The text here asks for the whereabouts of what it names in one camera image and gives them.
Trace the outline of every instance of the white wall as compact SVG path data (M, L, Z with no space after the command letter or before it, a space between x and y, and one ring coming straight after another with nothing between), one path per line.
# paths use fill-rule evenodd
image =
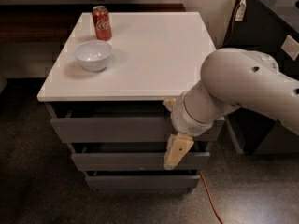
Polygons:
M220 47L235 0L0 0L0 5L93 2L183 3L188 11L200 12L214 44ZM52 56L58 52L59 46L58 43L0 44L0 71L7 78L45 77L52 66Z

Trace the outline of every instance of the white bowl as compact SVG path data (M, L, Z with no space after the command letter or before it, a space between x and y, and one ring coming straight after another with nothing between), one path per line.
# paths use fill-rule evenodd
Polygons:
M88 71L104 70L110 60L112 46L106 41L92 40L80 44L75 49L75 57Z

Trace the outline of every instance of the power outlet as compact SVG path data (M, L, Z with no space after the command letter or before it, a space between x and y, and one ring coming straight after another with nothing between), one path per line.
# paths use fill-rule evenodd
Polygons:
M286 40L281 47L294 61L299 55L299 43L292 38L290 35L287 36Z

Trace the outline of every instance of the soda can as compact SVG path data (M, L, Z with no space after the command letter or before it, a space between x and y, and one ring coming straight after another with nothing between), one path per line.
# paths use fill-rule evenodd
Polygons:
M105 6L93 7L93 24L97 39L108 41L112 37L109 12Z

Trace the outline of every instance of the dark gray floor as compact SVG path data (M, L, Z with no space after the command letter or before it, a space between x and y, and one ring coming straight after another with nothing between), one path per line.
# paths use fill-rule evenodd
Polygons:
M10 82L0 95L0 223L218 223L202 182L185 195L90 191L40 86ZM237 155L224 128L203 173L224 223L299 223L299 155Z

